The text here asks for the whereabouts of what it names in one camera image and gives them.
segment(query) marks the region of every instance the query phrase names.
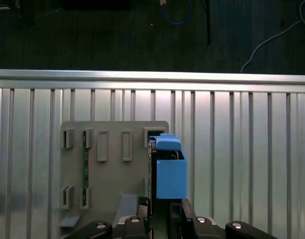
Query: bolt head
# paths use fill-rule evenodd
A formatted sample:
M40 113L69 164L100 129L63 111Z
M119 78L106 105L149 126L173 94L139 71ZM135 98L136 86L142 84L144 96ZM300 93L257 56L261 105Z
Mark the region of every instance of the bolt head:
M97 228L98 229L103 229L103 228L105 228L106 227L106 225L104 224L104 223L99 223L98 225L97 225Z
M233 223L232 226L236 229L241 229L242 225L240 223Z
M200 223L205 223L205 218L197 218L197 221Z

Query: gray plastic mount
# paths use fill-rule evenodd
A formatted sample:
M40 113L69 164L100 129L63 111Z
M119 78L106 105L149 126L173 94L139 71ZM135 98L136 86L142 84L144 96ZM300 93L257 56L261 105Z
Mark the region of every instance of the gray plastic mount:
M148 137L168 131L166 121L63 123L60 237L91 221L113 223L122 195L144 196L147 193ZM89 153L85 205L82 203L84 136Z

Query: blue cable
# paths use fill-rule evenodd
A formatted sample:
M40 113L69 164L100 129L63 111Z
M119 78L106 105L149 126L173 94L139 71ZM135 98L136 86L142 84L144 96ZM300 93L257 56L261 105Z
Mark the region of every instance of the blue cable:
M188 0L189 2L189 6L190 6L190 13L189 13L189 16L184 19L183 21L180 21L180 22L174 22L174 21L171 21L171 19L169 18L169 16L167 15L166 11L164 10L163 6L160 4L160 8L161 8L161 13L163 14L163 16L165 17L165 19L172 25L182 25L186 22L189 21L189 19L191 18L192 16L192 13L193 13L193 7L192 7L192 2L191 0Z

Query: white cable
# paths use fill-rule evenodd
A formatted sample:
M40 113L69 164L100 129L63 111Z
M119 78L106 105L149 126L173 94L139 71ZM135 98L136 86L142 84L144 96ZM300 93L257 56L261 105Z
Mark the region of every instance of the white cable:
M292 28L293 28L294 26L296 26L298 23L303 22L303 23L305 24L305 20L304 20L304 18L303 18L303 14L302 14L302 6L303 6L304 3L305 3L305 0L304 0L304 1L301 3L301 5L300 5L300 17L301 17L301 20L295 22L293 25L291 25L291 26L290 26L289 28L287 28L285 31L282 31L282 32L279 33L279 34L270 37L269 39L267 39L266 41L264 41L263 43L261 43L260 45L258 45L258 47L256 47L255 50L253 51L253 53L252 53L250 59L242 66L240 73L242 73L243 70L244 70L244 68L252 61L255 52L256 52L261 46L263 46L265 43L269 42L270 40L273 40L273 39L275 39L276 37L279 37L279 36L283 35L285 32L287 32L287 31L289 31L290 29L292 29Z
M281 32L281 33L279 33L279 34L277 34L277 35L275 35L275 36L272 36L271 38L268 38L268 39L267 39L266 41L264 41L263 43L259 44L258 47L256 47L255 50L253 51L253 53L252 53L250 59L248 60L248 62L246 62L246 63L243 65L243 67L242 67L242 69L241 69L241 73L243 72L244 68L252 61L253 56L254 56L255 52L258 50L258 48L260 48L262 45L264 45L265 43L269 42L270 40L273 40L274 38L283 35L285 32L287 32L288 30L292 29L294 26L296 26L296 25L297 25L298 23L300 23L300 22L302 22L302 21L298 21L298 22L294 23L294 24L291 25L289 28L287 28L285 31L283 31L283 32Z
M303 23L305 24L305 20L303 18L303 14L302 14L302 6L304 5L305 0L302 2L302 4L300 5L300 16L301 16L301 20L303 21Z
M44 14L42 14L42 15L37 16L36 18L34 18L34 20L39 19L40 17L46 16L46 15L52 14L52 13L54 13L54 12L58 12L58 11L60 11L60 10L61 10L61 8L56 9L56 10L54 10L54 11L50 11L50 12L44 13Z

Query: blue 3d-printed part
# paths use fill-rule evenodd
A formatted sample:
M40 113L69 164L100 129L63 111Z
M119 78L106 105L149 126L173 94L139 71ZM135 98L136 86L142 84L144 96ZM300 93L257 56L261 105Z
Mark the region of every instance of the blue 3d-printed part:
M157 159L157 198L186 199L188 190L188 161L180 140L173 134L156 137L157 151L181 152L183 159Z

